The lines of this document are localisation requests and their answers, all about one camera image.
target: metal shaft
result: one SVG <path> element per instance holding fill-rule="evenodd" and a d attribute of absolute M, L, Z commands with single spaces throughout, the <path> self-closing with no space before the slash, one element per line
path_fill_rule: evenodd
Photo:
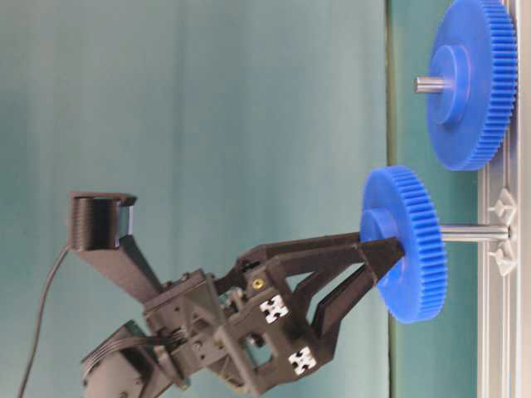
<path fill-rule="evenodd" d="M 507 240 L 509 228 L 507 226 L 445 225 L 441 226 L 441 234 L 445 242 L 492 242 Z"/>
<path fill-rule="evenodd" d="M 413 88 L 416 93 L 440 93 L 445 88 L 445 81 L 441 77 L 419 76 L 415 79 Z"/>

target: screw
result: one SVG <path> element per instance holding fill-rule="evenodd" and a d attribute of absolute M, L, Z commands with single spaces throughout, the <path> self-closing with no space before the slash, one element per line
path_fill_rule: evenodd
<path fill-rule="evenodd" d="M 262 278 L 257 278 L 255 280 L 252 281 L 252 288 L 254 290 L 260 290 L 264 287 L 264 284 L 266 284 L 264 282 L 264 280 Z"/>

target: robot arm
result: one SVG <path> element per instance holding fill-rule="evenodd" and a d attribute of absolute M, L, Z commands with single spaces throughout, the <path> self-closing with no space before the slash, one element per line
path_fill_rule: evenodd
<path fill-rule="evenodd" d="M 220 279 L 200 269 L 162 285 L 131 235 L 134 200 L 71 194 L 71 249 L 144 306 L 150 331 L 126 323 L 83 360 L 86 398 L 155 398 L 203 368 L 254 396 L 297 381 L 334 358 L 342 319 L 404 256 L 396 238 L 332 235 L 260 245 Z M 358 264 L 309 323 L 311 299 Z M 308 273 L 290 288 L 287 278 Z M 249 345 L 264 344 L 271 356 L 259 363 Z"/>

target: green wall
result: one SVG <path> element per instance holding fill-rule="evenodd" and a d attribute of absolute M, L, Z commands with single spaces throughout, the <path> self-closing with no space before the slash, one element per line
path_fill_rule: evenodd
<path fill-rule="evenodd" d="M 424 97 L 413 78 L 424 75 L 437 25 L 450 0 L 387 1 L 390 158 L 417 172 L 441 222 L 477 222 L 477 174 L 448 172 L 431 151 Z M 446 244 L 448 293 L 441 314 L 412 325 L 391 322 L 393 398 L 476 396 L 477 249 Z"/>
<path fill-rule="evenodd" d="M 14 396 L 68 191 L 139 196 L 161 280 L 222 274 L 253 245 L 358 229 L 386 162 L 384 5 L 337 0 L 4 0 L 0 12 L 0 361 Z M 27 396 L 81 396 L 80 359 L 141 307 L 71 256 Z M 268 396 L 388 396 L 376 292 L 337 360 Z M 180 396 L 174 390 L 166 396 Z M 232 396 L 203 373 L 186 396 Z"/>

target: teal backdrop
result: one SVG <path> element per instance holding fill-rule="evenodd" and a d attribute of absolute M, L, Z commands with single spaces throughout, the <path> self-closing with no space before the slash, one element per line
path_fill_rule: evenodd
<path fill-rule="evenodd" d="M 70 189 L 137 195 L 134 233 L 162 281 L 221 275 L 263 242 L 356 231 L 363 179 L 386 163 L 384 16 L 383 1 L 4 0 L 2 396 L 16 394 Z M 81 396 L 80 359 L 144 324 L 141 309 L 67 257 L 27 396 Z M 267 396 L 387 397 L 388 350 L 371 292 L 336 360 Z M 208 373 L 185 393 L 212 395 L 233 393 Z"/>

